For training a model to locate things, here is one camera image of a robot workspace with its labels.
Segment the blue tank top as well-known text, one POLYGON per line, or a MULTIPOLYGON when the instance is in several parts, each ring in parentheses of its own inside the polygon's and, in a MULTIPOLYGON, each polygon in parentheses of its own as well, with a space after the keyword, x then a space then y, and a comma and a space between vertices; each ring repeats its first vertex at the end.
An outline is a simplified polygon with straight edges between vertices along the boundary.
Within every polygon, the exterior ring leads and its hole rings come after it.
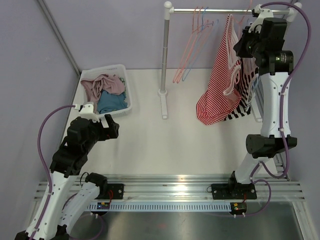
POLYGON ((105 114, 120 111, 127 107, 128 103, 126 102, 126 94, 124 92, 116 95, 103 90, 97 103, 97 112, 105 114))

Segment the pink lilac tank top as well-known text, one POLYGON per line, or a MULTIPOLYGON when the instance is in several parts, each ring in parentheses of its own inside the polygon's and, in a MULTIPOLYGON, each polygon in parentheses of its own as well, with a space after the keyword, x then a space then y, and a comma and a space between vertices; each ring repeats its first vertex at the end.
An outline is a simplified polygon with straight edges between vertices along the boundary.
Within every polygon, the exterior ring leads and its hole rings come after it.
POLYGON ((85 79, 80 81, 84 87, 87 100, 97 103, 105 90, 110 94, 120 95, 125 92, 125 85, 116 74, 101 74, 95 79, 85 79))

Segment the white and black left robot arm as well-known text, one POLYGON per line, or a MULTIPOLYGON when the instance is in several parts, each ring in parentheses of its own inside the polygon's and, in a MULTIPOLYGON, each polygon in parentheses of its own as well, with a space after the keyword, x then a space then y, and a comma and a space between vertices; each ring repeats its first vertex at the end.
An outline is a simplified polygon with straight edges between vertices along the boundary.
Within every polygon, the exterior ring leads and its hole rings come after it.
POLYGON ((67 135, 52 157, 50 179, 37 213, 29 227, 17 233, 15 239, 68 240, 87 206, 96 198, 111 196, 107 177, 90 173, 80 191, 72 199, 67 199, 93 146, 119 136, 119 124, 110 114, 104 115, 104 118, 107 127, 100 120, 94 122, 82 117, 70 123, 67 135))

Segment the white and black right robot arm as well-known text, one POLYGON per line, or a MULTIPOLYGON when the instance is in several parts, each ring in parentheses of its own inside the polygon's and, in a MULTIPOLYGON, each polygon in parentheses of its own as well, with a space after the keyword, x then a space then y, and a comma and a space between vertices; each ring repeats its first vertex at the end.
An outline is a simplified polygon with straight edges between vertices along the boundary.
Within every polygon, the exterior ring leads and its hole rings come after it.
POLYGON ((285 19, 266 17, 246 26, 234 46, 241 58, 254 58, 263 87, 263 117, 260 134, 246 137, 247 154, 225 188, 222 199, 255 200, 254 174, 266 168, 266 162, 280 153, 296 147, 298 140, 291 136, 288 120, 289 77, 294 70, 294 56, 283 50, 287 29, 285 19))

